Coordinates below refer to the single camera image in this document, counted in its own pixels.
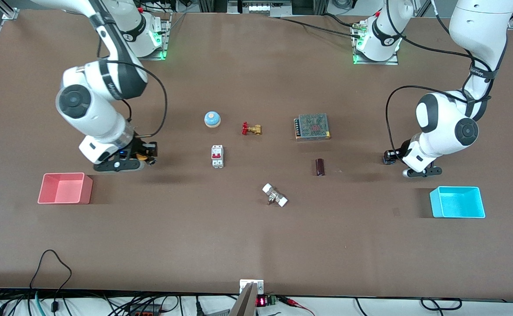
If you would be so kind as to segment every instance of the brown capacitor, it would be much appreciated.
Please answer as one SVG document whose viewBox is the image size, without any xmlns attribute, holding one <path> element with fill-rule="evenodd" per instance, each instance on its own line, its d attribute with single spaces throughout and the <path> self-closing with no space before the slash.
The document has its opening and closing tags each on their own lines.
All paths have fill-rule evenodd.
<svg viewBox="0 0 513 316">
<path fill-rule="evenodd" d="M 325 164 L 323 162 L 323 159 L 315 159 L 315 172 L 317 173 L 317 176 L 325 175 Z"/>
</svg>

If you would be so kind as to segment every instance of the white circuit breaker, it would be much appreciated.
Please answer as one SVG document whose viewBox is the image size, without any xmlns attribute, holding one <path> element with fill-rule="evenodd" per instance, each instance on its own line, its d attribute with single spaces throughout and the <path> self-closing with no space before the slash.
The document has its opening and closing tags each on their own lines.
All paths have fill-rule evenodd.
<svg viewBox="0 0 513 316">
<path fill-rule="evenodd" d="M 223 168 L 223 145 L 212 146 L 212 166 Z"/>
</svg>

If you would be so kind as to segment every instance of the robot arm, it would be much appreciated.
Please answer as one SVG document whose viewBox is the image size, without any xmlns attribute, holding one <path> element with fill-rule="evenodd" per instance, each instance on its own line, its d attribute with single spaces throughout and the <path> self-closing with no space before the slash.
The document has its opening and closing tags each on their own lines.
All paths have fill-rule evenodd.
<svg viewBox="0 0 513 316">
<path fill-rule="evenodd" d="M 366 31 L 362 40 L 358 42 L 356 50 L 373 61 L 385 61 L 391 58 L 401 42 L 401 38 L 389 23 L 388 1 L 391 1 L 389 6 L 391 21 L 399 32 L 405 30 L 405 26 L 413 16 L 414 8 L 411 0 L 383 0 L 383 8 L 379 10 L 379 14 L 360 22 L 366 25 Z"/>
<path fill-rule="evenodd" d="M 452 40 L 485 64 L 474 61 L 461 90 L 447 92 L 456 98 L 429 93 L 420 99 L 416 115 L 422 132 L 403 143 L 400 150 L 405 153 L 403 162 L 415 172 L 423 172 L 436 158 L 463 150 L 477 140 L 476 121 L 487 108 L 506 49 L 512 12 L 513 0 L 457 2 L 450 20 Z"/>
<path fill-rule="evenodd" d="M 106 59 L 65 70 L 56 108 L 74 128 L 85 134 L 79 146 L 97 171 L 139 170 L 142 162 L 155 162 L 156 144 L 135 138 L 132 125 L 110 104 L 140 96 L 147 75 L 124 40 L 101 0 L 33 0 L 37 4 L 79 12 L 87 16 L 108 48 Z"/>
</svg>

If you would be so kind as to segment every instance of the red box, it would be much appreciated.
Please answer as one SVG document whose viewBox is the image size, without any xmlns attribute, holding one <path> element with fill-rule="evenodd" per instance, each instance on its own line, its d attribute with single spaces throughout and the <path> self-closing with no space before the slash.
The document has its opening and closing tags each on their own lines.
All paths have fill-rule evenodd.
<svg viewBox="0 0 513 316">
<path fill-rule="evenodd" d="M 88 204 L 92 179 L 82 172 L 46 173 L 38 204 Z"/>
</svg>

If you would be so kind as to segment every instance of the brown table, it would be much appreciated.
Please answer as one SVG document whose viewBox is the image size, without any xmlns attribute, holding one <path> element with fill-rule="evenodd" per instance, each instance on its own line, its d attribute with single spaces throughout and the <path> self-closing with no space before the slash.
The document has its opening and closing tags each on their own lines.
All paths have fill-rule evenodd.
<svg viewBox="0 0 513 316">
<path fill-rule="evenodd" d="M 459 50 L 433 19 L 411 20 L 407 34 Z M 380 163 L 385 100 L 404 84 L 459 88 L 466 58 L 402 44 L 399 66 L 353 65 L 343 36 L 257 14 L 188 14 L 168 59 L 144 63 L 169 92 L 159 162 L 100 175 L 54 108 L 62 72 L 94 60 L 97 39 L 86 18 L 59 11 L 23 11 L 1 32 L 0 287 L 27 286 L 54 248 L 71 288 L 234 293 L 239 279 L 263 278 L 282 294 L 513 299 L 513 31 L 479 140 L 439 158 L 441 176 L 416 180 Z M 419 131 L 423 94 L 395 96 L 397 143 Z M 138 132 L 157 127 L 154 80 L 130 103 Z M 208 110 L 219 128 L 204 125 Z M 293 118 L 317 112 L 332 140 L 296 143 Z M 263 134 L 242 136 L 244 121 Z M 213 144 L 226 148 L 224 169 L 211 167 Z M 315 158 L 327 176 L 313 176 Z M 46 172 L 92 174 L 91 204 L 36 204 Z M 266 206 L 267 182 L 286 207 Z M 479 186 L 487 218 L 432 218 L 429 192 L 441 185 Z M 36 286 L 66 278 L 51 257 L 42 272 Z"/>
</svg>

